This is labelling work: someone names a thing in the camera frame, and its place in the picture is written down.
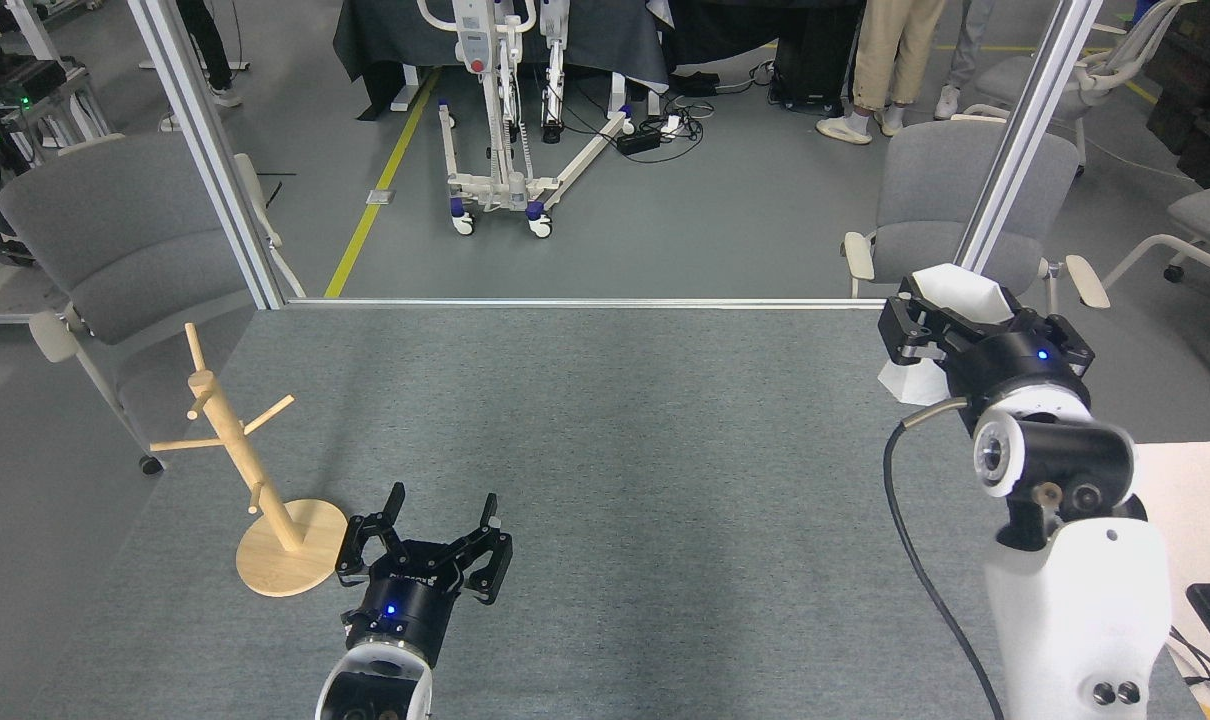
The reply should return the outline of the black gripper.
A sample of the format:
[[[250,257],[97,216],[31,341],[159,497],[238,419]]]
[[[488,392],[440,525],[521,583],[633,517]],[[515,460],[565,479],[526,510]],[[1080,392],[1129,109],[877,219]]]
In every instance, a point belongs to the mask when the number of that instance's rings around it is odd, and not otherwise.
[[[1090,409],[1081,375],[1095,352],[1062,315],[1041,316],[1021,307],[1009,319],[1009,333],[970,342],[970,319],[930,299],[924,282],[906,277],[898,295],[885,301],[876,328],[897,365],[943,363],[951,356],[951,393],[969,401],[960,411],[967,433],[974,434],[983,413],[1016,388],[1056,388],[1082,413]]]
[[[483,605],[494,605],[513,555],[509,532],[496,518],[497,496],[486,495],[482,519],[473,532],[450,545],[401,542],[394,530],[407,496],[394,483],[384,509],[369,515],[348,515],[340,543],[335,574],[344,587],[369,578],[361,606],[345,615],[346,647],[361,643],[404,641],[430,667],[439,662],[454,601],[468,591]],[[381,538],[385,555],[364,561],[368,538]],[[465,574],[472,561],[490,553],[489,564]]]

